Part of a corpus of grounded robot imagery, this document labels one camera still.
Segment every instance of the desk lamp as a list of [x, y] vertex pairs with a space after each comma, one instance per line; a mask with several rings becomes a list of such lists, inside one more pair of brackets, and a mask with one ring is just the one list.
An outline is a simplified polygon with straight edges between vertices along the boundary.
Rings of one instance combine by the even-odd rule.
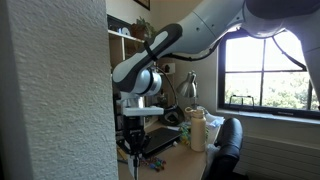
[[196, 73], [194, 71], [188, 72], [187, 79], [183, 81], [177, 88], [177, 92], [186, 98], [194, 98], [191, 105], [193, 109], [197, 109], [197, 84], [195, 82]]

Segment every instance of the window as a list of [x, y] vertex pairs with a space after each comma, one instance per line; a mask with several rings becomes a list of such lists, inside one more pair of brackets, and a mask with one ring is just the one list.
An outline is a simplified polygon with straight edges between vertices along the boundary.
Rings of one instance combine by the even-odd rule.
[[243, 31], [223, 38], [218, 57], [219, 108], [319, 119], [300, 41], [290, 32], [274, 38], [298, 63], [290, 61], [272, 38], [255, 39]]

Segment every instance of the bottle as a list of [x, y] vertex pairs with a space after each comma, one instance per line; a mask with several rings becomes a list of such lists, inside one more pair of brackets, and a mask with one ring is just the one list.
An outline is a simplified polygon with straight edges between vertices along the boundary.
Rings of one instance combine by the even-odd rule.
[[191, 113], [191, 149], [202, 152], [206, 148], [206, 119], [203, 109]]

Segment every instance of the window frame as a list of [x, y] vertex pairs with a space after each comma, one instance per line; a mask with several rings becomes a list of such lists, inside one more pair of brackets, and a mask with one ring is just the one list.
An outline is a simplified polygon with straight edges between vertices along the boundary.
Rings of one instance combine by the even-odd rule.
[[[229, 39], [242, 38], [242, 37], [250, 37], [249, 34], [244, 30], [238, 30], [234, 32], [228, 32], [221, 40], [218, 48], [218, 108], [224, 110], [231, 111], [247, 111], [247, 112], [255, 112], [255, 113], [267, 113], [273, 115], [280, 116], [289, 116], [289, 117], [300, 117], [300, 118], [308, 118], [308, 119], [320, 119], [319, 111], [310, 110], [311, 105], [311, 96], [312, 96], [312, 85], [309, 81], [308, 86], [308, 102], [307, 108], [305, 110], [299, 109], [289, 109], [289, 108], [276, 108], [276, 107], [266, 107], [266, 106], [252, 106], [249, 105], [237, 105], [232, 104], [230, 106], [229, 103], [225, 102], [225, 80], [226, 80], [226, 43]], [[241, 71], [241, 73], [250, 73], [252, 71]], [[281, 70], [275, 70], [272, 72], [284, 72]], [[286, 72], [305, 72], [304, 70], [287, 70]]]

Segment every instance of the radiator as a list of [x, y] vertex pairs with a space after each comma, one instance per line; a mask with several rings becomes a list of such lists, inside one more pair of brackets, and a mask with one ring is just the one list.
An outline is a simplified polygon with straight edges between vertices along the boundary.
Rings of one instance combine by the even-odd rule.
[[240, 153], [234, 172], [250, 180], [320, 180], [320, 149], [315, 147], [244, 136]]

